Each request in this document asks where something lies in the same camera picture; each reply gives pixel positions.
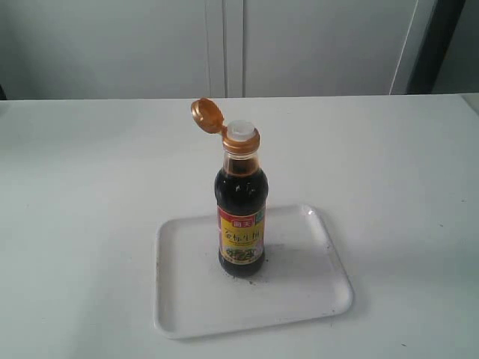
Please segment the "white plastic tray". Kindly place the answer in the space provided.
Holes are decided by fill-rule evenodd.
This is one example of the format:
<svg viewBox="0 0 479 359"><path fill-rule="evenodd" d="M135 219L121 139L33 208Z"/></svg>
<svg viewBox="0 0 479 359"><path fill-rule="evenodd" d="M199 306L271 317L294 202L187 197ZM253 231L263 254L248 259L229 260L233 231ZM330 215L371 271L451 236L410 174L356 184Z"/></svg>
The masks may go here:
<svg viewBox="0 0 479 359"><path fill-rule="evenodd" d="M306 204L266 213L266 259L251 277L219 263L216 217L165 222L156 240L155 326L183 340L340 315L353 288L320 211Z"/></svg>

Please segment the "dark soy sauce bottle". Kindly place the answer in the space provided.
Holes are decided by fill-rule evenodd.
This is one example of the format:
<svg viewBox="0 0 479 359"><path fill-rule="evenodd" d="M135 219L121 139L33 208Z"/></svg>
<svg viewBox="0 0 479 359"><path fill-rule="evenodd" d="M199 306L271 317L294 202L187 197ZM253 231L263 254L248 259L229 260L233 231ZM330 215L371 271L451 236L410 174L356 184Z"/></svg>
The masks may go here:
<svg viewBox="0 0 479 359"><path fill-rule="evenodd" d="M269 185L258 160L260 133L245 120L225 124L219 107L210 99L194 101L191 110L203 131L222 137L225 156L214 181L220 265L234 277L250 277L265 260Z"/></svg>

